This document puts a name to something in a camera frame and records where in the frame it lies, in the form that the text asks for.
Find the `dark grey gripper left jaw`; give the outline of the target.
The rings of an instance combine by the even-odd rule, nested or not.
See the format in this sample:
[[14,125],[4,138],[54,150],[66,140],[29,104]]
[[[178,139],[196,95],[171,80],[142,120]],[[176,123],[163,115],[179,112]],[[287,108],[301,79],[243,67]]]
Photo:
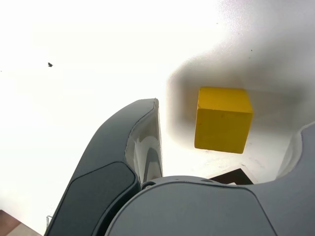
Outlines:
[[162,177],[158,100],[137,100],[110,117],[86,147],[46,230],[103,236],[142,185]]

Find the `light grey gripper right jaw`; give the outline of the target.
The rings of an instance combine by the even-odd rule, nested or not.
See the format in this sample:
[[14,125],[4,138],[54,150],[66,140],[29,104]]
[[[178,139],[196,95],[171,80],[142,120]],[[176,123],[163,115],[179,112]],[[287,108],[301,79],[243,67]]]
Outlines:
[[292,139],[296,164],[255,185],[169,181],[133,197],[108,236],[312,236],[315,233],[315,126]]

